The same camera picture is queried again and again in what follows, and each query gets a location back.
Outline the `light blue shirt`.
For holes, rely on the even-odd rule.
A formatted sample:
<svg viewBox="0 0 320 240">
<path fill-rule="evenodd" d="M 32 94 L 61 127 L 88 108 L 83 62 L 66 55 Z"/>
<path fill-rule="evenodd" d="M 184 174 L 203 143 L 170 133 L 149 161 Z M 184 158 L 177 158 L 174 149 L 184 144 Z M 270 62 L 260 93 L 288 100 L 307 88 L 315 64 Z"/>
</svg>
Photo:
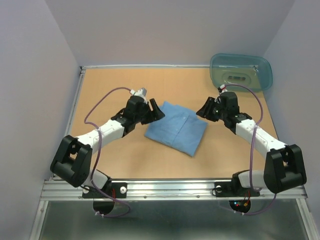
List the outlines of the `light blue shirt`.
<svg viewBox="0 0 320 240">
<path fill-rule="evenodd" d="M 168 101 L 159 108 L 165 117 L 150 123 L 144 136 L 194 157 L 208 123 L 193 110 Z"/>
</svg>

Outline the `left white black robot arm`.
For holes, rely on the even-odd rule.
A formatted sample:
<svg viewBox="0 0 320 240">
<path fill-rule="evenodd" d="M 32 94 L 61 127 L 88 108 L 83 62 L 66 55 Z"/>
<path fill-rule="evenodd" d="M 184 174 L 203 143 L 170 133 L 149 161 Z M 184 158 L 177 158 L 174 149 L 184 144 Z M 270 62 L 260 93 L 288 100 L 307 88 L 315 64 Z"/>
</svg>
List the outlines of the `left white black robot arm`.
<svg viewBox="0 0 320 240">
<path fill-rule="evenodd" d="M 136 124 L 146 125 L 164 117 L 165 114 L 155 99 L 146 102 L 143 97 L 133 95 L 125 108 L 102 126 L 77 137 L 65 136 L 52 160 L 50 171 L 73 187 L 87 184 L 92 172 L 90 168 L 93 154 L 129 134 Z"/>
</svg>

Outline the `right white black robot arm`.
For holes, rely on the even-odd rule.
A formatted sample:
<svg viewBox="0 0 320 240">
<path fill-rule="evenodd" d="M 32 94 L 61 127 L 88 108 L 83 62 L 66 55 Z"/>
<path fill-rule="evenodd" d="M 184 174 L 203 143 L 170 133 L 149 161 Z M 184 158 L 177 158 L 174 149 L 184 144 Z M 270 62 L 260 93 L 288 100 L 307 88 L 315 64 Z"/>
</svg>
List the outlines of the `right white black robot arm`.
<svg viewBox="0 0 320 240">
<path fill-rule="evenodd" d="M 209 97 L 196 115 L 212 122 L 223 121 L 226 128 L 250 143 L 250 149 L 257 150 L 265 158 L 263 171 L 249 169 L 232 175 L 233 194 L 242 195 L 248 188 L 268 189 L 278 194 L 307 182 L 301 148 L 279 141 L 259 127 L 250 115 L 241 112 L 234 92 Z"/>
</svg>

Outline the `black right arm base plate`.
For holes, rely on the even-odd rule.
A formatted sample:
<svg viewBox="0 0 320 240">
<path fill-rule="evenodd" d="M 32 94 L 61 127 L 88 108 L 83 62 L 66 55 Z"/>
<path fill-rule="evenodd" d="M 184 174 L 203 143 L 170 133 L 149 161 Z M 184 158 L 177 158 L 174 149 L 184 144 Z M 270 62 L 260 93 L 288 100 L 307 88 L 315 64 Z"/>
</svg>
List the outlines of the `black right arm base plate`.
<svg viewBox="0 0 320 240">
<path fill-rule="evenodd" d="M 211 194 L 218 198 L 248 197 L 249 195 L 251 197 L 260 196 L 259 192 L 255 192 L 248 187 L 242 187 L 239 183 L 233 183 L 232 181 L 215 182 Z"/>
</svg>

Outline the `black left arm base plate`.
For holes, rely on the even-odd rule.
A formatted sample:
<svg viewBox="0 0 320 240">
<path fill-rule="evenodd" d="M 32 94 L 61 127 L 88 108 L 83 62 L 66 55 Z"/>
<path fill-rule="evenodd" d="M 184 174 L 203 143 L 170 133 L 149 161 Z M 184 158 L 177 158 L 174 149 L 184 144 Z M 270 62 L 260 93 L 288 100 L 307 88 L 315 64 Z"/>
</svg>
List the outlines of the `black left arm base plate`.
<svg viewBox="0 0 320 240">
<path fill-rule="evenodd" d="M 128 184 L 126 182 L 108 181 L 101 189 L 106 195 L 116 199 L 125 199 L 127 197 Z M 82 189 L 82 198 L 84 199 L 102 199 L 106 198 L 93 186 L 84 186 Z"/>
</svg>

